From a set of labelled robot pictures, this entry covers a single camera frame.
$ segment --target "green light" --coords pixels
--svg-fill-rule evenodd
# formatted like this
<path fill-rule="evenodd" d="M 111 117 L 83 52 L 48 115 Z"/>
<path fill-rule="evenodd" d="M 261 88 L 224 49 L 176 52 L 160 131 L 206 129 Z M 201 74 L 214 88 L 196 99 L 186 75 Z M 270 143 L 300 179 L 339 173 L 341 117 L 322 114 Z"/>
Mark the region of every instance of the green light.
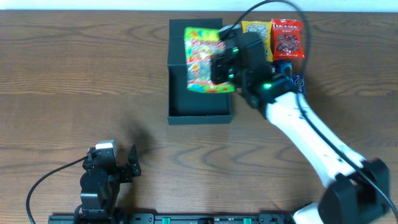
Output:
<path fill-rule="evenodd" d="M 266 84 L 263 85 L 264 88 L 271 88 L 271 86 L 272 86 L 272 85 L 269 84 L 269 83 L 266 83 Z"/>

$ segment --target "candy package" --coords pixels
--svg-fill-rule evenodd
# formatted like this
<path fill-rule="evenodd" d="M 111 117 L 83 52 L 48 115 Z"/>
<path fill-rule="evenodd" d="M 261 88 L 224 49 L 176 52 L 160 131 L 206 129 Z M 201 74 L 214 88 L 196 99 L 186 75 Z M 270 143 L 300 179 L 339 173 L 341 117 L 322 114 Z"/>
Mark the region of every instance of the candy package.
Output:
<path fill-rule="evenodd" d="M 271 26 L 272 22 L 242 21 L 243 32 L 257 32 L 261 36 L 266 50 L 266 59 L 269 62 L 273 60 L 271 51 Z"/>
<path fill-rule="evenodd" d="M 187 60 L 187 89 L 199 93 L 229 93 L 235 91 L 232 84 L 226 82 L 214 84 L 211 79 L 210 58 L 224 51 L 219 41 L 218 29 L 185 28 L 185 58 Z"/>
<path fill-rule="evenodd" d="M 273 19 L 274 60 L 284 58 L 304 58 L 301 46 L 301 21 L 291 19 Z"/>

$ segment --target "wooden surface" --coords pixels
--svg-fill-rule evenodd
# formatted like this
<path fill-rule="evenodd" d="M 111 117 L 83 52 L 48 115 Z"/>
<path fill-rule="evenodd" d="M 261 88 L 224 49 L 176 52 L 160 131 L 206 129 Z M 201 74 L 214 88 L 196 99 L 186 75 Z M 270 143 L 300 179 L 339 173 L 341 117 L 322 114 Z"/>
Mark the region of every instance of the wooden surface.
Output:
<path fill-rule="evenodd" d="M 142 176 L 118 205 L 159 213 L 257 213 L 317 201 L 315 171 L 238 95 L 231 124 L 167 124 L 169 19 L 240 12 L 2 11 L 0 223 L 27 223 L 25 199 L 48 171 L 117 140 L 138 145 Z M 397 14 L 308 13 L 313 31 L 307 99 L 334 132 L 391 170 L 398 203 Z M 248 20 L 297 18 L 255 12 Z M 80 204 L 76 165 L 34 192 L 37 223 Z M 393 223 L 392 215 L 378 223 Z"/>

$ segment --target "box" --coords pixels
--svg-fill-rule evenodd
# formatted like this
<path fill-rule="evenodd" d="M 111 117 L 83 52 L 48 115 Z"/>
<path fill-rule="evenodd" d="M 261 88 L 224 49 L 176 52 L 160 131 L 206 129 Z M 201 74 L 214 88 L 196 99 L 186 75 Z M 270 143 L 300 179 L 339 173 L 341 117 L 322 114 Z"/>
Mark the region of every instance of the box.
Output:
<path fill-rule="evenodd" d="M 195 93 L 187 90 L 184 30 L 186 27 L 220 29 L 222 19 L 170 20 L 169 124 L 225 124 L 232 120 L 229 93 Z"/>

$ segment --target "white backdrop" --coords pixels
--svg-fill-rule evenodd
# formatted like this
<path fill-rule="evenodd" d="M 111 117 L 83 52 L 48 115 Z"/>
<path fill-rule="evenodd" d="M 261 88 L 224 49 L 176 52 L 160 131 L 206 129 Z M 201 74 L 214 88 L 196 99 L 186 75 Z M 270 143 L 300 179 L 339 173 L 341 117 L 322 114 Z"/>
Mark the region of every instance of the white backdrop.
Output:
<path fill-rule="evenodd" d="M 0 0 L 0 9 L 245 11 L 261 0 Z M 292 0 L 304 11 L 398 12 L 398 0 Z M 272 3 L 260 11 L 289 11 Z"/>

